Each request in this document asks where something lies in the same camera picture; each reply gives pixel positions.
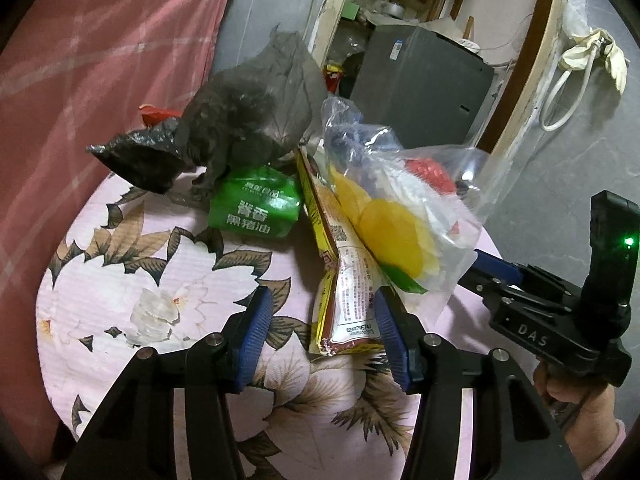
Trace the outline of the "right hand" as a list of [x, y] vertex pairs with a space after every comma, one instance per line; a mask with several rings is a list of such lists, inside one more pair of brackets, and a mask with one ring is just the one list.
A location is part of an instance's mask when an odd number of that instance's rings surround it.
[[578, 406], [565, 440], [581, 471], [597, 463], [620, 435], [614, 414], [615, 389], [611, 385], [587, 385], [573, 377], [561, 376], [559, 372], [552, 372], [543, 360], [539, 360], [533, 381], [544, 399]]

